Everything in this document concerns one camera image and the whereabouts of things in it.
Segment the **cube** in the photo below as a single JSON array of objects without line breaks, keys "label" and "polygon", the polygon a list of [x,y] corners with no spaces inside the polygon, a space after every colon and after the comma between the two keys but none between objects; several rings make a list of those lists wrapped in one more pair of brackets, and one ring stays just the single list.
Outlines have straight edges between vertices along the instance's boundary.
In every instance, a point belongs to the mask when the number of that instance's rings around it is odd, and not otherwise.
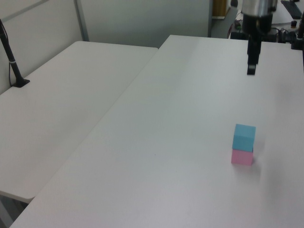
[{"label": "cube", "polygon": [[256,127],[236,124],[233,136],[232,148],[239,151],[253,151]]},{"label": "cube", "polygon": [[251,165],[253,161],[253,151],[239,151],[232,149],[231,163],[240,165]]}]

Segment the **table surface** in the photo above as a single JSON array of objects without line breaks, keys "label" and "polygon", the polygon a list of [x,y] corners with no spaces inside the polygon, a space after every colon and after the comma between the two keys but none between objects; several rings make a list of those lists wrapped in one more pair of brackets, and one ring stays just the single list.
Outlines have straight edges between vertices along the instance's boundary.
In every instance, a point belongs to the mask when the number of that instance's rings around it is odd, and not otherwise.
[{"label": "table surface", "polygon": [[156,51],[76,42],[0,95],[0,194],[30,202]]},{"label": "table surface", "polygon": [[303,227],[302,52],[262,43],[246,72],[246,41],[170,36],[12,228]]}]

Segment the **cable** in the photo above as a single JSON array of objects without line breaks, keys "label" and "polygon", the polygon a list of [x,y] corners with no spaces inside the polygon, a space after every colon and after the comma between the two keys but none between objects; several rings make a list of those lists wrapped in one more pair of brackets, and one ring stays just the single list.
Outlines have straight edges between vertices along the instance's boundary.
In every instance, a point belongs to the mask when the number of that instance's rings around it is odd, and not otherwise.
[{"label": "cable", "polygon": [[281,32],[287,32],[287,33],[289,33],[289,31],[287,31],[285,28],[281,28],[281,30],[280,30]]},{"label": "cable", "polygon": [[[9,36],[8,36],[8,34],[7,34],[6,30],[5,30],[4,25],[2,24],[2,25],[1,25],[1,27],[3,28],[4,33],[5,33],[5,36],[6,36],[6,39],[7,39],[7,40],[8,40],[8,42],[9,42]],[[10,87],[12,87],[12,85],[11,85],[11,81],[10,81],[10,62],[9,62],[9,85],[10,85]]]},{"label": "cable", "polygon": [[5,30],[4,25],[2,24],[2,25],[1,25],[1,27],[2,27],[2,28],[3,28],[3,30],[4,30],[4,33],[5,33],[6,39],[9,41],[9,36],[8,36],[8,34],[7,34],[6,30]]},{"label": "cable", "polygon": [[232,31],[232,26],[233,26],[233,24],[231,24],[231,26],[230,26],[230,28],[229,28],[229,30],[228,30],[227,39],[229,38],[229,35],[230,35],[231,31]]},{"label": "cable", "polygon": [[281,30],[279,30],[278,28],[271,28],[271,29],[276,29],[276,30],[278,30],[279,32],[281,31]]},{"label": "cable", "polygon": [[236,15],[236,19],[235,19],[235,20],[237,20],[237,17],[238,17],[238,15],[239,15],[240,13],[242,13],[242,12],[239,12],[239,13]]},{"label": "cable", "polygon": [[11,82],[10,82],[10,63],[9,63],[9,85],[12,87]]},{"label": "cable", "polygon": [[303,67],[304,67],[304,46],[302,48],[302,55],[303,55]]}]

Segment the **black cable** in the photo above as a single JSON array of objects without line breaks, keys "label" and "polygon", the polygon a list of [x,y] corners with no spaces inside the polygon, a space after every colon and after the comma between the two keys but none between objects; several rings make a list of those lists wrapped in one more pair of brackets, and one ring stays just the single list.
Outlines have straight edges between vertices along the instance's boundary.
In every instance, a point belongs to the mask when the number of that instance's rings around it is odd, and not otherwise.
[{"label": "black cable", "polygon": [[[7,39],[7,40],[8,40],[8,42],[9,42],[9,36],[8,36],[8,34],[7,34],[6,30],[5,30],[5,27],[3,26],[3,24],[2,24],[1,26],[2,26],[2,28],[3,28],[3,30],[4,30],[4,33],[5,33],[6,39]],[[11,85],[11,81],[10,81],[10,62],[9,62],[9,85],[10,85],[10,87],[12,87],[12,85]]]},{"label": "black cable", "polygon": [[302,47],[302,55],[303,55],[303,67],[304,67],[304,46]]},{"label": "black cable", "polygon": [[9,41],[9,36],[8,36],[8,34],[7,34],[6,30],[5,30],[4,25],[2,24],[1,26],[2,26],[2,28],[3,28],[3,30],[4,30],[4,33],[5,33],[6,39]]},{"label": "black cable", "polygon": [[289,31],[287,31],[285,28],[281,28],[280,31],[281,31],[281,32],[285,31],[285,32],[289,33]]},{"label": "black cable", "polygon": [[9,85],[12,87],[11,82],[10,82],[10,63],[9,63]]},{"label": "black cable", "polygon": [[230,26],[230,28],[229,28],[229,30],[228,30],[227,39],[229,38],[229,35],[231,34],[232,26],[233,26],[233,24],[231,24],[231,26]]},{"label": "black cable", "polygon": [[276,29],[276,30],[278,30],[279,32],[281,31],[281,30],[279,30],[278,28],[271,28],[271,29]]}]

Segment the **pole base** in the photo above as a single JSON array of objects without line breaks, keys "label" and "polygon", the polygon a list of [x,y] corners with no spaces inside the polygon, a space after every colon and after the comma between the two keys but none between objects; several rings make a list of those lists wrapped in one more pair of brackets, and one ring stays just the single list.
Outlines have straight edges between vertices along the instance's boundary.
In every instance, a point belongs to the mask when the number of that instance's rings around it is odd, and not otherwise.
[{"label": "pole base", "polygon": [[11,86],[12,87],[17,87],[17,88],[21,88],[21,87],[23,87],[23,86],[25,86],[27,83],[29,83],[30,81],[29,80],[27,80],[27,79],[24,79],[23,81],[22,81],[22,83],[14,83],[14,84],[12,84]]}]

